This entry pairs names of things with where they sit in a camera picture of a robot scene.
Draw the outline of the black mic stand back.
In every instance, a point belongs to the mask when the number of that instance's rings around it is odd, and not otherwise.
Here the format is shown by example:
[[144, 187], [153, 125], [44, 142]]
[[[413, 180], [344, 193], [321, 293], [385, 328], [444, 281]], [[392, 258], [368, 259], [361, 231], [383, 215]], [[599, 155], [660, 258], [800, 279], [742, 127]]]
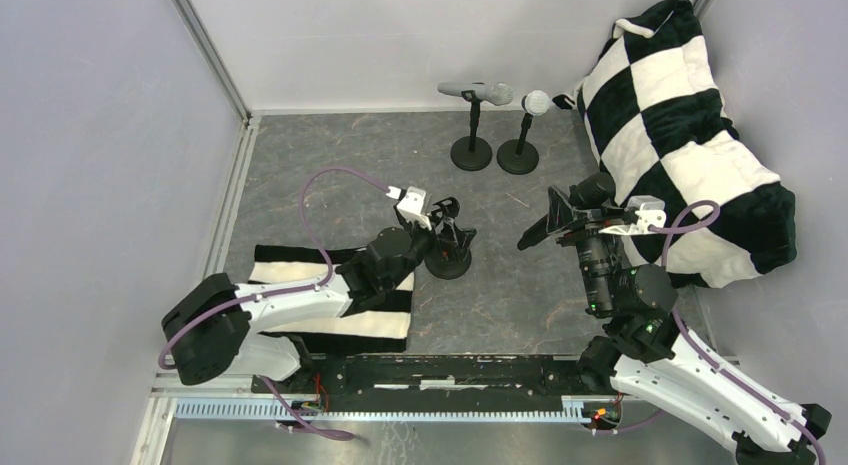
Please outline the black mic stand back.
[[453, 280], [463, 276], [471, 267], [472, 252], [466, 258], [425, 258], [427, 270], [436, 278]]

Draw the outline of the black mic stand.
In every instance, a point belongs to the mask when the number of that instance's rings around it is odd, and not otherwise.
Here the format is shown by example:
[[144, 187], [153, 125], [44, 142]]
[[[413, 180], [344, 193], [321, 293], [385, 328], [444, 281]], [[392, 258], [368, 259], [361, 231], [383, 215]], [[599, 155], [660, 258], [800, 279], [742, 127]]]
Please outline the black mic stand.
[[536, 169], [539, 163], [538, 150], [527, 141], [533, 116], [525, 113], [517, 139], [504, 142], [497, 151], [496, 160], [502, 170], [512, 175], [526, 175]]
[[466, 258], [425, 258], [427, 270], [436, 278], [453, 280], [463, 276], [471, 267], [472, 252]]
[[492, 150], [485, 140], [482, 141], [482, 147], [478, 147], [477, 132], [482, 102], [472, 101], [468, 103], [470, 104], [469, 133], [453, 143], [450, 149], [450, 158], [459, 169], [473, 172], [482, 170], [489, 165], [492, 159]]

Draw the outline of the black microphone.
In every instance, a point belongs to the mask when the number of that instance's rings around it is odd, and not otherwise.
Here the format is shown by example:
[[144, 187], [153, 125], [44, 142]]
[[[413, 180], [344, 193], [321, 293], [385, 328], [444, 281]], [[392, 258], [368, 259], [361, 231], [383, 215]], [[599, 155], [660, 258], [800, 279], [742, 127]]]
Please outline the black microphone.
[[[603, 206], [618, 207], [611, 204], [612, 197], [615, 194], [615, 182], [608, 173], [595, 173], [577, 185], [571, 185], [568, 191], [564, 192], [568, 194], [574, 211], [596, 209]], [[526, 250], [536, 246], [549, 237], [545, 231], [547, 212], [523, 233], [517, 243], [518, 250]]]

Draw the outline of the white microphone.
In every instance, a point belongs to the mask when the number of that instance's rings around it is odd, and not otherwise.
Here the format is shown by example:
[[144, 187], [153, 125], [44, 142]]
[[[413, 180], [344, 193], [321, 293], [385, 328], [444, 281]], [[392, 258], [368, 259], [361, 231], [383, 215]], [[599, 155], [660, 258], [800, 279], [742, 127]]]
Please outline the white microphone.
[[521, 99], [522, 109], [532, 117], [544, 115], [551, 105], [551, 98], [542, 90], [533, 90]]

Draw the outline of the silver grey microphone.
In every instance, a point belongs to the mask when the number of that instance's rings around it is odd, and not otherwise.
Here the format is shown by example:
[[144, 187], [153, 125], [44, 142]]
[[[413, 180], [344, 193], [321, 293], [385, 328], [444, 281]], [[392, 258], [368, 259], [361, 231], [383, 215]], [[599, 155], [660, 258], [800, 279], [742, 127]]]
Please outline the silver grey microphone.
[[441, 82], [437, 91], [446, 96], [459, 97], [465, 101], [488, 102], [494, 106], [505, 106], [512, 103], [514, 89], [503, 82], [494, 85], [485, 83]]

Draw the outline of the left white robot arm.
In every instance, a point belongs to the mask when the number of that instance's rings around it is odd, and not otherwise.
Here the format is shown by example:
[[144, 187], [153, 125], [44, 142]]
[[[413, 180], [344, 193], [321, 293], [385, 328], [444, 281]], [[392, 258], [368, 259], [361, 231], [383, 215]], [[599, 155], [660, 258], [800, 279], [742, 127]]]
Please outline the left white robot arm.
[[204, 278], [162, 320], [160, 364], [186, 386], [223, 374], [283, 381], [313, 354], [401, 351], [411, 324], [414, 273], [464, 275], [473, 228], [460, 227], [455, 198], [422, 213], [417, 198], [396, 206], [398, 223], [365, 246], [320, 251], [259, 246], [252, 278]]

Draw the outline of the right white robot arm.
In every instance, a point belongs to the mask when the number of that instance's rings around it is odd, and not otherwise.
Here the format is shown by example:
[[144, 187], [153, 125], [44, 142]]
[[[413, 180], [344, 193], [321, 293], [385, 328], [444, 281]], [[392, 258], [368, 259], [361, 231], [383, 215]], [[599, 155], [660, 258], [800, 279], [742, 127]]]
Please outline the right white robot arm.
[[522, 238], [547, 237], [576, 250], [587, 313], [603, 323], [578, 361], [582, 381], [599, 393], [644, 400], [699, 429], [739, 464], [822, 464], [830, 412], [786, 400], [739, 371], [691, 331], [664, 264], [626, 266], [619, 236], [689, 232], [668, 221], [663, 204], [644, 196], [625, 207], [610, 202], [606, 176], [548, 190], [547, 214]]

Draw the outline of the black white striped cloth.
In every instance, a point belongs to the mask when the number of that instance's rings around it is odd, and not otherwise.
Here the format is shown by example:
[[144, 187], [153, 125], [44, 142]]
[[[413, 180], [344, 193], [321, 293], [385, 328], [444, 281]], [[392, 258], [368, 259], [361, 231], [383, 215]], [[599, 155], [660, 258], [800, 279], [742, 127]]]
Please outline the black white striped cloth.
[[[257, 245], [250, 284], [273, 284], [326, 275], [320, 252], [305, 247]], [[376, 309], [342, 318], [310, 319], [265, 332], [300, 337], [314, 354], [401, 353], [407, 349], [415, 276], [408, 275]]]

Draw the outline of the black white checkered pillow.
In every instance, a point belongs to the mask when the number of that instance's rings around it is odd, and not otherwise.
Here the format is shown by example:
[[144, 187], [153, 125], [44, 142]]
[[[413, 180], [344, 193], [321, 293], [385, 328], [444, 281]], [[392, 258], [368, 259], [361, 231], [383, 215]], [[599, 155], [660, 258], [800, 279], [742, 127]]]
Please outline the black white checkered pillow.
[[795, 195], [727, 116], [690, 0], [618, 19], [594, 68], [554, 101], [580, 114], [615, 202], [655, 197], [681, 228], [625, 238], [631, 264], [665, 265], [676, 287], [721, 288], [795, 260]]

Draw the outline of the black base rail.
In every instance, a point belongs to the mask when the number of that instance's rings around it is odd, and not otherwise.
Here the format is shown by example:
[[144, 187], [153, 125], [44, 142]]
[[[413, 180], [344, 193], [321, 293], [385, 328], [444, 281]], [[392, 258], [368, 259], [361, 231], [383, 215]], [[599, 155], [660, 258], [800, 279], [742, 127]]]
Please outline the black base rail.
[[568, 355], [315, 356], [276, 383], [329, 411], [552, 411], [565, 397], [609, 397]]

